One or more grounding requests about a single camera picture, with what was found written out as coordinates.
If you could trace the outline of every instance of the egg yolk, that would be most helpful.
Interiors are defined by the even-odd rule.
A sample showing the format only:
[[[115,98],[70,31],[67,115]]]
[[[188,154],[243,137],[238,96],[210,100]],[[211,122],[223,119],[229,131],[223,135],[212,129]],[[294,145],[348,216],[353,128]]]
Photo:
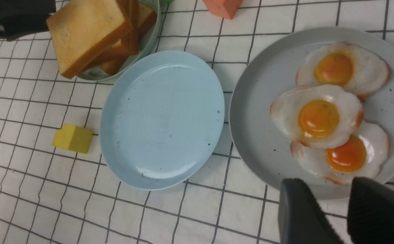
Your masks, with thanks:
[[[337,107],[325,100],[313,100],[299,112],[299,126],[307,137],[331,135],[340,122]]]
[[[343,86],[352,78],[352,61],[345,54],[329,54],[314,70],[314,76],[321,84]]]
[[[325,156],[331,168],[341,172],[354,172],[366,161],[366,146],[356,136],[350,136],[346,144],[337,148],[326,149]]]

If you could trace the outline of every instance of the black object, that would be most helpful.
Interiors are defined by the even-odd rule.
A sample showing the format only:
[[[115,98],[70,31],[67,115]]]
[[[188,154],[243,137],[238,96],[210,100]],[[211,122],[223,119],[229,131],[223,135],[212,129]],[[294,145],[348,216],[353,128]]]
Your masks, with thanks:
[[[357,244],[394,243],[394,191],[367,178],[354,178],[347,232]]]
[[[300,179],[282,181],[278,222],[282,244],[343,243]],[[394,191],[371,179],[354,178],[347,231],[355,244],[393,244]]]
[[[48,31],[45,21],[55,12],[55,0],[0,0],[0,39]]]
[[[282,244],[343,243],[301,179],[282,181],[278,222]]]

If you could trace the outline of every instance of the egg white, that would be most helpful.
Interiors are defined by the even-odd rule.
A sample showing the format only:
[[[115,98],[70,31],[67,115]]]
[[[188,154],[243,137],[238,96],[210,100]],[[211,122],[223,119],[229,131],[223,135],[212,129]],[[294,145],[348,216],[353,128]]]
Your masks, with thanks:
[[[335,131],[325,137],[306,137],[299,126],[298,116],[309,102],[322,99],[333,103],[338,110],[340,122]],[[297,86],[279,96],[270,108],[276,127],[290,140],[301,142],[311,148],[336,148],[345,144],[363,120],[364,110],[360,100],[340,86]]]
[[[388,157],[389,137],[379,125],[364,121],[353,135],[363,141],[367,152],[364,165],[355,172],[346,173],[331,168],[327,163],[324,149],[307,148],[299,142],[292,142],[290,152],[303,169],[334,184],[351,184],[357,176],[373,179],[379,174],[381,165]]]
[[[318,63],[331,53],[348,53],[353,62],[353,75],[344,90],[364,99],[378,91],[389,80],[391,71],[385,61],[379,56],[364,48],[335,43],[312,51],[305,58],[296,75],[296,85],[318,86],[320,82],[314,76],[314,70]]]

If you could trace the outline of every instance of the orange block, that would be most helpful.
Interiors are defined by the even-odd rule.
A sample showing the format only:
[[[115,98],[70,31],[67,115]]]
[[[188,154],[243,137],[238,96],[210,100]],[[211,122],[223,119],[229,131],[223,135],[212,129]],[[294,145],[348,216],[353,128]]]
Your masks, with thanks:
[[[226,19],[233,19],[242,0],[203,0],[209,12]]]

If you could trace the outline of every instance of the yellow block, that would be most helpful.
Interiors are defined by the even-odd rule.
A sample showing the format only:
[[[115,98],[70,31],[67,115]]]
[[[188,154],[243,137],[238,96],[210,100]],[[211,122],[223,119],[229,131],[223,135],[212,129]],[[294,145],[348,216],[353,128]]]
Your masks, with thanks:
[[[52,145],[77,153],[86,154],[92,141],[93,131],[76,125],[64,124],[56,131]]]

